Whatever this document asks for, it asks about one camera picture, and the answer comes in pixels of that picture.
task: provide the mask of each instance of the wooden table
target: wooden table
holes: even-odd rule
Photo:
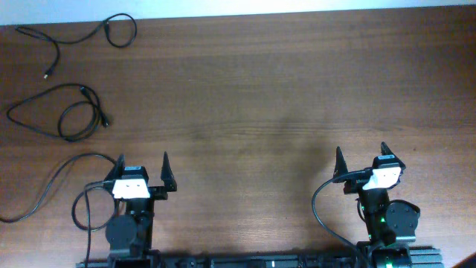
[[[447,266],[476,249],[476,7],[365,10],[138,21],[126,49],[103,32],[61,45],[53,76],[42,73],[52,44],[0,28],[0,102],[59,83],[97,91],[113,123],[68,144],[0,117],[0,215],[31,207],[58,163],[89,151],[143,165],[151,185],[166,150],[178,192],[155,206],[153,247],[163,252],[277,252],[338,245],[312,216],[314,190],[332,176],[340,145],[350,170],[370,166],[386,141],[408,166],[391,199],[417,204],[416,245],[443,250]],[[73,39],[97,23],[37,25]],[[113,22],[113,34],[129,35]],[[15,112],[55,130],[82,100],[62,91]],[[65,128],[89,119],[73,112]],[[0,267],[73,267],[86,233],[71,204],[111,165],[82,159],[60,176],[39,213],[0,225]],[[356,196],[331,185],[318,198],[329,227],[352,242],[367,233]],[[111,212],[91,194],[93,223]],[[91,256],[106,257],[103,231]]]

